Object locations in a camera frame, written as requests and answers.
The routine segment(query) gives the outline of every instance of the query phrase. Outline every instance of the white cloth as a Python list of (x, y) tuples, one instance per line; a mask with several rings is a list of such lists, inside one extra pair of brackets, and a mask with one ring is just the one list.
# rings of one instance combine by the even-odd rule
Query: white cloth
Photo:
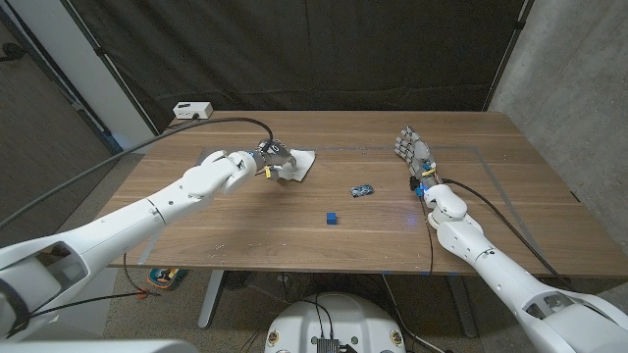
[(293, 168), (290, 163), (284, 164), (279, 169), (279, 177), (286, 180), (295, 179), (297, 181), (302, 181), (307, 174), (307, 171), (309, 171), (310, 167), (314, 164), (316, 153), (314, 153), (314, 151), (299, 151), (292, 149), (290, 150), (290, 154), (294, 156), (294, 159), (296, 159), (296, 167)]

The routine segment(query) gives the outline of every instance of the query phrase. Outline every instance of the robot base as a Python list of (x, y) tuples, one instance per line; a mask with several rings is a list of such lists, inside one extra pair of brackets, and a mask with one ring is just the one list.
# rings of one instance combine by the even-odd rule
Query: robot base
[[(317, 345), (322, 344), (335, 346), (325, 352), (340, 352), (336, 347), (345, 345), (352, 349), (347, 347), (346, 352), (405, 352), (399, 326), (387, 312), (370, 301), (338, 292), (319, 294), (318, 299), (311, 295), (305, 300), (312, 303), (298, 301), (273, 321), (265, 337), (264, 352), (316, 353)], [(320, 305), (321, 322), (314, 302)], [(331, 326), (327, 313), (321, 307), (329, 312)], [(324, 340), (321, 339), (321, 323)], [(329, 342), (332, 337), (330, 328), (334, 330), (333, 339), (339, 342)]]

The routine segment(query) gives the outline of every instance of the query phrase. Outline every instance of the table leg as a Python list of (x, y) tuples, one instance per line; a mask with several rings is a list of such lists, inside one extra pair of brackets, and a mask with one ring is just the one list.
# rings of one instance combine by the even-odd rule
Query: table leg
[(218, 297), (220, 296), (224, 273), (225, 272), (222, 270), (212, 271), (212, 276), (209, 278), (209, 284), (207, 285), (207, 291), (205, 292), (203, 307), (200, 309), (200, 317), (198, 318), (198, 326), (200, 328), (209, 328), (212, 314), (218, 304)]
[(447, 282), (449, 283), (449, 291), (451, 291), (453, 296), (455, 307), (458, 310), (458, 317), (462, 323), (464, 335), (469, 338), (477, 337), (478, 330), (473, 321), (469, 294), (467, 293), (467, 287), (464, 285), (464, 280), (461, 276), (447, 276)]

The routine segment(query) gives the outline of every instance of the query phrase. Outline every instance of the table top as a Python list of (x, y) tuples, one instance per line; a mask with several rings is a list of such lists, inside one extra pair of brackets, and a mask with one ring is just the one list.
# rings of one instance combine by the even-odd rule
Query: table top
[[(567, 186), (501, 113), (215, 112), (212, 119), (249, 117), (267, 124), (289, 148), (315, 150), (303, 182), (263, 175), (236, 193), (178, 220), (128, 253), (151, 268), (475, 274), (444, 250), (409, 190), (407, 165), (394, 140), (413, 126), (431, 146), (439, 175), (463, 182), (491, 200), (565, 276), (625, 277), (628, 259)], [(106, 214), (174, 182), (203, 151), (249, 150), (267, 138), (259, 126), (200, 126), (153, 146), (101, 212)], [(352, 186), (375, 193), (352, 198)], [(534, 275), (547, 270), (469, 192), (486, 237)], [(328, 226), (327, 213), (338, 224)], [(120, 266), (122, 259), (112, 266)]]

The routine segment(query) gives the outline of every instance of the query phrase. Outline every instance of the black backdrop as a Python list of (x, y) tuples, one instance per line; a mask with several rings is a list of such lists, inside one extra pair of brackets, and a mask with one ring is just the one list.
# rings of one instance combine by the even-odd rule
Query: black backdrop
[(216, 110), (479, 111), (523, 0), (72, 0), (153, 123)]

